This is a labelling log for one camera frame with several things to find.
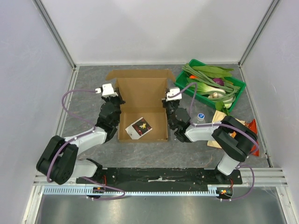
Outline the brown cardboard box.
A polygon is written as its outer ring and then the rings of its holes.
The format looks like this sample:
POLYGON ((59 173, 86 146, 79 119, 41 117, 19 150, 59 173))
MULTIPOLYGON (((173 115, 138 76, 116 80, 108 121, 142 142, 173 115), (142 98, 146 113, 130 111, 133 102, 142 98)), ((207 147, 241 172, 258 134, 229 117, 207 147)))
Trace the brown cardboard box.
POLYGON ((125 101, 121 105, 118 141, 121 143, 167 142, 168 121, 162 100, 168 80, 175 81, 170 70, 113 70, 106 80, 115 79, 115 86, 125 101), (126 128, 144 118, 152 130, 134 140, 126 128))

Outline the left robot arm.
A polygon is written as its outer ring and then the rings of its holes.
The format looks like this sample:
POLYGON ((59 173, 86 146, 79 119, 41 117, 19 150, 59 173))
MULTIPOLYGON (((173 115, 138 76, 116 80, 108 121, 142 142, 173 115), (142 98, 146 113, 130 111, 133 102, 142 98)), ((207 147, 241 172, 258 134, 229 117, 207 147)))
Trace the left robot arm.
POLYGON ((88 131, 71 137, 53 136, 40 159, 36 169, 46 176, 48 182, 65 184, 71 177, 86 176, 91 183, 99 183, 103 173, 102 166, 92 159, 79 161, 78 154, 93 146, 110 141, 120 123, 121 105, 125 103, 119 89, 111 94, 102 94, 105 101, 100 108, 96 124, 88 131))

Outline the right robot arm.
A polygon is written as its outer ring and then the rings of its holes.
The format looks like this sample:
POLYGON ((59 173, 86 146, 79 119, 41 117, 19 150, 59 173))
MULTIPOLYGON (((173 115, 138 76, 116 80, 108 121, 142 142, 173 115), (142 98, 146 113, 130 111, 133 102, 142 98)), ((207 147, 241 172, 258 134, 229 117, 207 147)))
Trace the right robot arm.
POLYGON ((226 183, 235 168, 249 156, 252 147, 258 149, 257 135, 231 116, 216 123, 195 124, 191 122, 179 100, 162 100, 168 125, 180 142, 216 141, 225 154, 214 171, 218 183, 226 183))

